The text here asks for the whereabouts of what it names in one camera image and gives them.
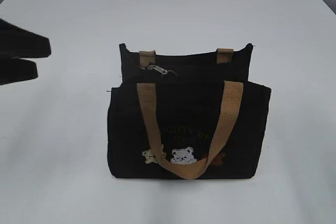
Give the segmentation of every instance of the black tote bag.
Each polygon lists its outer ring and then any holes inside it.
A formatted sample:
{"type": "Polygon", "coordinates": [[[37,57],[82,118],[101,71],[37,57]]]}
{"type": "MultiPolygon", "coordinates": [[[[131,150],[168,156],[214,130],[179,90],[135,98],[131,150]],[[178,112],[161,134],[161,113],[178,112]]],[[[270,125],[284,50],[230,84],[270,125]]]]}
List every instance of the black tote bag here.
{"type": "Polygon", "coordinates": [[[251,82],[113,88],[108,164],[117,178],[254,176],[271,90],[251,82]]]}
{"type": "Polygon", "coordinates": [[[247,81],[253,45],[239,51],[218,48],[204,54],[165,56],[130,52],[119,45],[123,84],[189,81],[247,81]]]}

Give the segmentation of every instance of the embroidered bear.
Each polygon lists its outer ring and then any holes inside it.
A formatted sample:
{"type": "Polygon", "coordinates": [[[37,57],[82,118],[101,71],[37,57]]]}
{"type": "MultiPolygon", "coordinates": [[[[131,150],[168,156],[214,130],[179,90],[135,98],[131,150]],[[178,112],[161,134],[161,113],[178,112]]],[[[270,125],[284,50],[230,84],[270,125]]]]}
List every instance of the embroidered bear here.
{"type": "Polygon", "coordinates": [[[185,149],[173,149],[172,154],[174,157],[170,159],[173,164],[187,165],[197,161],[193,155],[194,149],[187,147],[185,149]]]}
{"type": "MultiPolygon", "coordinates": [[[[207,158],[208,154],[204,153],[202,158],[207,158]]],[[[211,161],[210,165],[211,166],[221,166],[223,165],[223,158],[226,157],[226,153],[225,152],[220,152],[217,154],[217,156],[215,156],[215,158],[211,161]]]]}
{"type": "Polygon", "coordinates": [[[145,164],[150,164],[150,163],[158,164],[158,161],[156,160],[156,157],[152,153],[151,149],[143,151],[142,156],[146,158],[145,164]]]}

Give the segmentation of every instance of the tan strap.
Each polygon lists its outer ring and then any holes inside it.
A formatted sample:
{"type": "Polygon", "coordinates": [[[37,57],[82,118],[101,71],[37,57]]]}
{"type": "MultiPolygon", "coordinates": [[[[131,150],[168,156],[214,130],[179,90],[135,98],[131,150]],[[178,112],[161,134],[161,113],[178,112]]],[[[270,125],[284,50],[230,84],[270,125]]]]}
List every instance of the tan strap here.
{"type": "Polygon", "coordinates": [[[155,50],[154,51],[140,51],[140,67],[146,68],[150,63],[155,64],[155,50]]]}
{"type": "Polygon", "coordinates": [[[166,160],[166,153],[162,152],[161,136],[156,120],[156,90],[154,83],[137,83],[140,108],[147,130],[149,145],[157,162],[163,168],[185,179],[195,179],[201,176],[215,156],[223,149],[236,123],[244,85],[241,82],[225,81],[221,112],[207,158],[195,163],[182,165],[173,164],[166,160]]]}
{"type": "Polygon", "coordinates": [[[217,49],[217,64],[231,62],[233,56],[233,49],[218,48],[217,49]]]}

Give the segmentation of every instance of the zipper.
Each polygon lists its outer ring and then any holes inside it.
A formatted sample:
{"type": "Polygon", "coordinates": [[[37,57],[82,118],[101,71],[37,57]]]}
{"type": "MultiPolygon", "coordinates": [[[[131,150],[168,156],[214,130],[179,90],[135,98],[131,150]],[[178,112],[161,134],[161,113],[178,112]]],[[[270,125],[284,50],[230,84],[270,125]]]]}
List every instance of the zipper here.
{"type": "Polygon", "coordinates": [[[175,81],[177,80],[177,73],[175,71],[173,71],[173,70],[166,70],[166,69],[161,68],[161,67],[159,67],[157,65],[149,65],[146,68],[146,70],[155,70],[155,71],[157,71],[157,72],[159,72],[161,74],[161,77],[165,76],[168,73],[172,73],[172,74],[175,75],[175,81]]]}
{"type": "Polygon", "coordinates": [[[164,75],[168,74],[168,72],[169,72],[168,70],[166,70],[164,68],[161,68],[161,67],[159,67],[157,65],[149,65],[147,67],[147,69],[148,70],[155,70],[155,71],[159,72],[160,74],[164,74],[164,75]]]}

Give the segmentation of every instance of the white backdrop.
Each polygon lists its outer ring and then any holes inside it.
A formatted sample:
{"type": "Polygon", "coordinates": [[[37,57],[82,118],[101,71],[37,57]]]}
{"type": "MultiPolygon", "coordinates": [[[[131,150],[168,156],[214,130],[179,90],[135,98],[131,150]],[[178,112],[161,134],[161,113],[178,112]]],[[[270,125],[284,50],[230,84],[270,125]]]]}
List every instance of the white backdrop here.
{"type": "Polygon", "coordinates": [[[0,87],[0,223],[333,223],[336,18],[321,0],[5,0],[48,37],[39,78],[0,87]],[[107,162],[119,43],[193,54],[254,48],[272,88],[250,180],[124,180],[107,162]]]}

